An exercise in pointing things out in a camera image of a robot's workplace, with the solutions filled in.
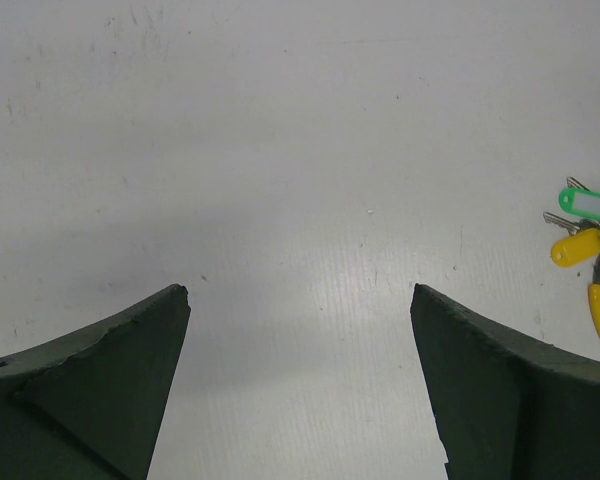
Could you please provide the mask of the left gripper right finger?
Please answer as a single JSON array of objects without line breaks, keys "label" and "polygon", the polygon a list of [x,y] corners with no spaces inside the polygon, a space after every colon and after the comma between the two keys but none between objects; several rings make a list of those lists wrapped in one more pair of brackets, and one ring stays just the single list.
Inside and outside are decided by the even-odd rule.
[{"label": "left gripper right finger", "polygon": [[418,284],[411,323],[450,479],[600,479],[600,362]]}]

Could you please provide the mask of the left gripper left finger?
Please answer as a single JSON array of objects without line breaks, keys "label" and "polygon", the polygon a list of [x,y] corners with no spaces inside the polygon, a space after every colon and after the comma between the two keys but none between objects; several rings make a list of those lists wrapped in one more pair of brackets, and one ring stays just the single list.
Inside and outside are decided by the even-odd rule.
[{"label": "left gripper left finger", "polygon": [[0,479],[145,479],[190,317],[171,285],[0,357]]}]

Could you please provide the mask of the yellow tag key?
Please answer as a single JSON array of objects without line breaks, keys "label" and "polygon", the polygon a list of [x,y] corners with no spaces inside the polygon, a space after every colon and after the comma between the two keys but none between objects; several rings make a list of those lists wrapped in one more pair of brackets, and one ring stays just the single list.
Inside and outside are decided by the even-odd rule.
[{"label": "yellow tag key", "polygon": [[600,254],[600,228],[594,222],[586,219],[574,222],[550,212],[544,212],[543,219],[568,233],[551,247],[550,256],[557,266],[572,267]]}]

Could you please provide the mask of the green tag key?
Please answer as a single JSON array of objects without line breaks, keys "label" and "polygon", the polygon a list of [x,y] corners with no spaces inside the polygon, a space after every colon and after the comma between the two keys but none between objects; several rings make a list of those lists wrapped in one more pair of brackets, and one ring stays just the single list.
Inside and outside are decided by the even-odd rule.
[{"label": "green tag key", "polygon": [[574,177],[566,179],[566,187],[560,191],[558,202],[568,214],[600,222],[600,192],[588,189]]}]

